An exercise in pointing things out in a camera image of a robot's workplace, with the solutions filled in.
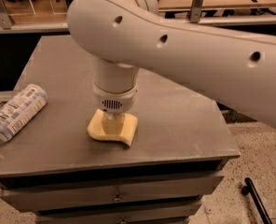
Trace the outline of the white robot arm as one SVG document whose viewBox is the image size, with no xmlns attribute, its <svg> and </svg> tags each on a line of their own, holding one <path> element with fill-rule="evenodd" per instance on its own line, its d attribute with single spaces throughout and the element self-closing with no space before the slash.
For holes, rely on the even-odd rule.
<svg viewBox="0 0 276 224">
<path fill-rule="evenodd" d="M 166 20 L 157 0 L 74 0 L 67 23 L 99 96 L 131 91 L 144 68 L 276 128 L 276 36 Z"/>
</svg>

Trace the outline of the white gripper with vent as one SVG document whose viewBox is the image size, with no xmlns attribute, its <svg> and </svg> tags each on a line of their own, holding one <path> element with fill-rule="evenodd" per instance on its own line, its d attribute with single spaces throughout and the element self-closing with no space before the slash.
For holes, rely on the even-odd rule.
<svg viewBox="0 0 276 224">
<path fill-rule="evenodd" d="M 104 91 L 96 85 L 92 86 L 93 103 L 100 110 L 104 111 L 102 116 L 102 127 L 106 134 L 120 134 L 124 125 L 125 115 L 135 101 L 138 92 L 138 85 L 122 93 Z"/>
</svg>

